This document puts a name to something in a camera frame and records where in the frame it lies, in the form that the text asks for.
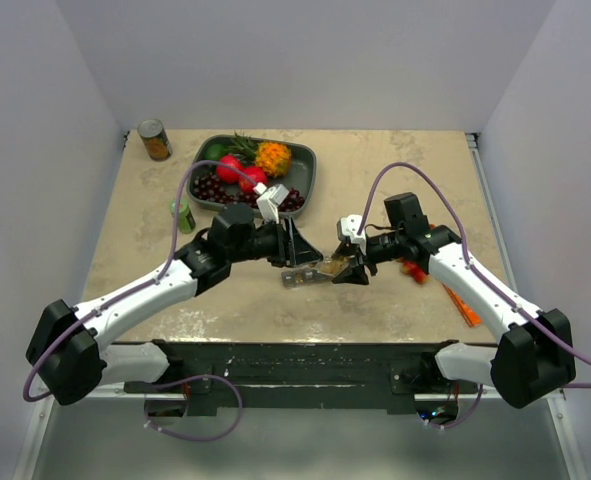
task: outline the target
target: black metal base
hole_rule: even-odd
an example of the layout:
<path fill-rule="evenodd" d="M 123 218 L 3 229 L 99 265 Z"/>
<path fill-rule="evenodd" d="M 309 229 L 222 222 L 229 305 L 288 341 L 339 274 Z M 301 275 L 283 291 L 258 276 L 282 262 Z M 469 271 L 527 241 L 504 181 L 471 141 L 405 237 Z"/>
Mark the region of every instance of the black metal base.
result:
<path fill-rule="evenodd" d="M 446 394 L 451 388 L 434 360 L 444 343 L 156 343 L 171 360 L 171 367 L 157 383 L 205 373 L 220 375 L 239 389 L 245 408 L 378 409 L 414 414 L 416 394 Z M 472 383 L 459 384 L 460 393 L 476 392 Z M 158 390 L 130 382 L 125 391 Z M 424 408 L 432 408 L 439 402 L 424 403 Z M 219 382 L 190 384 L 188 415 L 215 415 L 220 407 L 236 406 L 228 387 Z"/>

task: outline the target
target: white wall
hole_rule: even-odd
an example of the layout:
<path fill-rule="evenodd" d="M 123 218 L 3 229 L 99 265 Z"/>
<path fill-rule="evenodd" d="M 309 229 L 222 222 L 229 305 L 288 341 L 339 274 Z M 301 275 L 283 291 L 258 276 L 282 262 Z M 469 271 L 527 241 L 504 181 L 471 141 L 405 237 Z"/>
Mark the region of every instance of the white wall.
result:
<path fill-rule="evenodd" d="M 591 354 L 591 0 L 556 2 L 481 153 L 520 291 L 564 311 Z M 591 391 L 569 406 L 591 472 Z"/>
<path fill-rule="evenodd" d="M 57 0 L 123 127 L 479 131 L 554 0 Z"/>
<path fill-rule="evenodd" d="M 24 352 L 41 309 L 79 299 L 120 133 L 52 0 L 0 0 L 0 479 L 31 407 Z"/>

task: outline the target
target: tin can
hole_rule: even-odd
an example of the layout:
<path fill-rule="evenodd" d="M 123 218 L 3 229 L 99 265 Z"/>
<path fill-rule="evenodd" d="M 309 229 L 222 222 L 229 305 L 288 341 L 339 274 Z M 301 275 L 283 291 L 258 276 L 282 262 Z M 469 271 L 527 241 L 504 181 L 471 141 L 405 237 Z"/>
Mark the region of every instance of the tin can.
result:
<path fill-rule="evenodd" d="M 175 214 L 175 200 L 169 204 L 171 215 Z M 179 202 L 179 217 L 177 218 L 177 229 L 182 233 L 191 233 L 195 228 L 195 218 L 188 206 L 188 200 L 185 197 Z"/>
<path fill-rule="evenodd" d="M 164 125 L 160 120 L 152 118 L 144 120 L 137 127 L 137 133 L 144 142 L 148 156 L 156 162 L 161 162 L 173 153 L 171 142 L 168 141 Z"/>

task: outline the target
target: lime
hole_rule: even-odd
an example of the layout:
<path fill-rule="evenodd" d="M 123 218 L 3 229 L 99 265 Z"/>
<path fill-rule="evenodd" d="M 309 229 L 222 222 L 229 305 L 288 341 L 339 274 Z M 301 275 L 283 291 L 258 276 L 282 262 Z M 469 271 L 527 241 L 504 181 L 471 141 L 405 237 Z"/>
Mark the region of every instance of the lime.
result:
<path fill-rule="evenodd" d="M 224 145 L 220 143 L 214 143 L 206 149 L 206 152 L 204 153 L 204 159 L 219 162 L 220 158 L 222 158 L 227 153 L 228 149 Z"/>

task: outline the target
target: orange object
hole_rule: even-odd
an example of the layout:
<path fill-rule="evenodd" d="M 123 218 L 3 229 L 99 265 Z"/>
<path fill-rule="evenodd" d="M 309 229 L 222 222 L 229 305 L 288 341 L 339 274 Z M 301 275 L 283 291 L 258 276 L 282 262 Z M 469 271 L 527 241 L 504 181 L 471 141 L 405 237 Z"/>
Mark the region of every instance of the orange object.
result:
<path fill-rule="evenodd" d="M 459 310 L 459 313 L 461 313 L 462 317 L 464 317 L 464 320 L 466 320 L 466 323 L 468 324 L 469 327 L 476 327 L 476 326 L 482 324 L 482 319 L 479 318 L 479 316 L 471 309 L 471 307 L 469 307 L 468 305 L 466 305 L 464 303 L 464 300 L 462 300 L 459 297 L 459 295 L 457 295 L 454 291 L 452 291 L 446 285 L 444 285 L 444 288 L 446 289 L 446 292 L 453 300 L 453 303 L 455 304 L 455 306 Z"/>

